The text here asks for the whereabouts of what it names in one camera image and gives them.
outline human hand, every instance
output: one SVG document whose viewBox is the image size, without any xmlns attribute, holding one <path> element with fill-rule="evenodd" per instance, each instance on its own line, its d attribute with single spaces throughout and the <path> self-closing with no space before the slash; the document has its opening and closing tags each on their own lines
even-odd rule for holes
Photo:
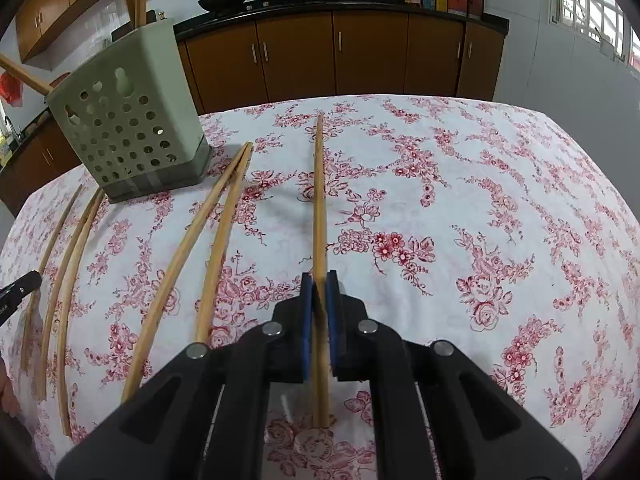
<svg viewBox="0 0 640 480">
<path fill-rule="evenodd" d="M 4 361 L 0 357 L 0 406 L 9 416 L 16 416 L 20 412 L 20 404 L 14 395 L 14 388 L 6 374 Z"/>
</svg>

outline metal screw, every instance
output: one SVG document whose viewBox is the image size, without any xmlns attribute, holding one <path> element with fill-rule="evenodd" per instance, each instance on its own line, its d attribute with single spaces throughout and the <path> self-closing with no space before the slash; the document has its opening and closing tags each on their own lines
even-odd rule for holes
<svg viewBox="0 0 640 480">
<path fill-rule="evenodd" d="M 207 352 L 209 351 L 209 347 L 204 343 L 192 343 L 187 346 L 187 357 L 190 359 L 202 359 Z"/>
<path fill-rule="evenodd" d="M 453 345 L 449 341 L 436 341 L 433 350 L 436 354 L 447 357 L 453 354 Z"/>
<path fill-rule="evenodd" d="M 282 325 L 277 321 L 270 321 L 262 326 L 262 332 L 266 335 L 280 335 L 282 333 Z"/>
<path fill-rule="evenodd" d="M 358 323 L 358 330 L 363 334 L 375 334 L 378 331 L 378 324 L 372 319 L 363 319 Z"/>
</svg>

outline red plastic bag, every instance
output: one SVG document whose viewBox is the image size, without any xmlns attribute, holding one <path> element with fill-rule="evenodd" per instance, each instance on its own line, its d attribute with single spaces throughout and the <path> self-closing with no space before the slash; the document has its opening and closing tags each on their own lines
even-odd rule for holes
<svg viewBox="0 0 640 480">
<path fill-rule="evenodd" d="M 0 75 L 0 97 L 4 97 L 12 107 L 22 106 L 22 81 L 8 72 Z"/>
</svg>

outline table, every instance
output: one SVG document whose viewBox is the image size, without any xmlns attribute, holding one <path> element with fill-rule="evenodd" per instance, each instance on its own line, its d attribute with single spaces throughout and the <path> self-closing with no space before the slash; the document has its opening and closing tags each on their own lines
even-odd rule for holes
<svg viewBox="0 0 640 480">
<path fill-rule="evenodd" d="M 33 366 L 57 265 L 96 183 L 83 166 L 31 195 L 2 255 L 0 283 L 37 268 L 78 183 L 55 245 L 30 351 L 24 313 L 0 329 L 42 463 L 64 453 L 120 402 L 143 317 L 217 174 L 255 143 L 222 270 L 210 344 L 270 319 L 311 268 L 316 114 L 324 114 L 328 265 L 369 315 L 407 340 L 448 339 L 580 461 L 585 475 L 625 427 L 640 392 L 639 226 L 593 161 L 543 114 L 501 104 L 410 96 L 315 98 L 202 116 L 215 148 L 199 186 L 102 202 L 75 285 L 64 356 L 73 437 L 55 386 L 37 404 Z M 145 378 L 194 334 L 216 207 L 172 291 Z M 272 388 L 263 477 L 375 478 L 367 383 L 332 383 L 332 426 L 311 427 L 304 386 Z"/>
</svg>

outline perforated plastic container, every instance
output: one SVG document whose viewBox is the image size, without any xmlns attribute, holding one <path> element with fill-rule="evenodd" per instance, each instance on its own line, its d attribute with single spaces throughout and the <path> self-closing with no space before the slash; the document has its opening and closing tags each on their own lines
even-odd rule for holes
<svg viewBox="0 0 640 480">
<path fill-rule="evenodd" d="M 199 182 L 210 148 L 171 20 L 137 28 L 47 96 L 78 157 L 111 202 Z"/>
</svg>

